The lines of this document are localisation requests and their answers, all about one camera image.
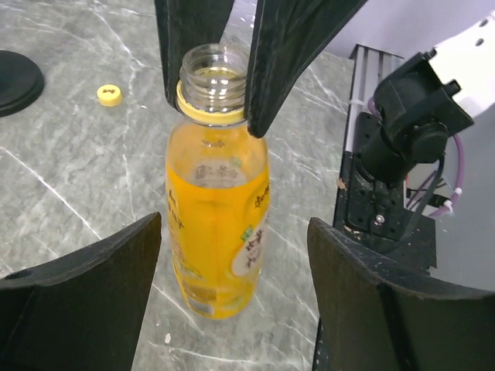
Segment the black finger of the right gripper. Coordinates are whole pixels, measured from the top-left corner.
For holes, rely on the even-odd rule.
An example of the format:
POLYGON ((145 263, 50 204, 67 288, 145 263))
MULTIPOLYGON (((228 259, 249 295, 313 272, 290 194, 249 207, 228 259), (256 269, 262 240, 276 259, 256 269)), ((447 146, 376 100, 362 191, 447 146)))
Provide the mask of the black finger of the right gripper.
POLYGON ((257 3, 245 93, 251 135, 266 135, 302 72, 365 4, 361 0, 257 3))
POLYGON ((166 101, 175 107, 183 57, 220 41, 234 0, 155 0, 154 5, 166 101))

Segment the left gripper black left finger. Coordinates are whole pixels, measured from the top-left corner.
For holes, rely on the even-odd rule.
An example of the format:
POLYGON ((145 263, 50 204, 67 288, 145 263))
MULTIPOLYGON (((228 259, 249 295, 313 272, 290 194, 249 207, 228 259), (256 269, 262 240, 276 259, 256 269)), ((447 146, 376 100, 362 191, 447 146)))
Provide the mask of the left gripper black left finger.
POLYGON ((149 214, 1 280, 3 370, 130 370, 161 245, 149 214))

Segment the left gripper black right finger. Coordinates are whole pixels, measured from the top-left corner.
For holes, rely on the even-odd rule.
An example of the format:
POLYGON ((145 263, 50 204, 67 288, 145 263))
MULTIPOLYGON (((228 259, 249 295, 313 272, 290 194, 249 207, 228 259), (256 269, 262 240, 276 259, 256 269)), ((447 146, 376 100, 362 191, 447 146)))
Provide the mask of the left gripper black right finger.
POLYGON ((492 370, 494 294, 406 268, 318 218, 312 280, 333 370, 492 370))

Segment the yellow juice bottle cap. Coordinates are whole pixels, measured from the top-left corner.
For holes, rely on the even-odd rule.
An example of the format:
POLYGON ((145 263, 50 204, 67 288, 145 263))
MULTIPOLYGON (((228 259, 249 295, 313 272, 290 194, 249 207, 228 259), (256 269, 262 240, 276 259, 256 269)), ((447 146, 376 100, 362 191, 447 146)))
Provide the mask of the yellow juice bottle cap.
POLYGON ((114 84, 105 84, 97 89, 97 99, 105 107, 115 107, 122 101, 121 89, 114 84))

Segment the yellow juice bottle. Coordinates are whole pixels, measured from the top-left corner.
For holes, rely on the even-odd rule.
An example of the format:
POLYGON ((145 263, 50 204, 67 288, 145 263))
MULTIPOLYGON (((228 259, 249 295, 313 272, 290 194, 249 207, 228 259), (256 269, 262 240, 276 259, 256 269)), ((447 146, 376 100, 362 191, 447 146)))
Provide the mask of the yellow juice bottle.
POLYGON ((166 150, 172 262, 190 309, 213 319, 252 299, 264 259, 268 149, 244 116, 245 53, 206 44, 183 57, 176 87, 182 114, 166 150))

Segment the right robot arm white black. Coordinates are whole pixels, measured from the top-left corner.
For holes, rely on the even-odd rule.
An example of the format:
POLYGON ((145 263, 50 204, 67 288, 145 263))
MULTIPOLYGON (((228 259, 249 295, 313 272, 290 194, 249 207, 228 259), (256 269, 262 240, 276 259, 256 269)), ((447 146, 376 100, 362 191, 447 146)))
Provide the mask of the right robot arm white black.
MULTIPOLYGON (((250 59, 241 81, 241 107, 248 129, 262 138, 296 80, 351 18, 361 1, 259 1, 250 59)), ((166 100, 176 89, 186 54, 219 42, 233 8, 231 1, 157 1, 166 100)), ((394 184, 418 163, 440 158, 440 141, 468 128, 494 102, 494 18, 418 53, 380 82, 374 106, 381 129, 360 153, 366 177, 394 184)))

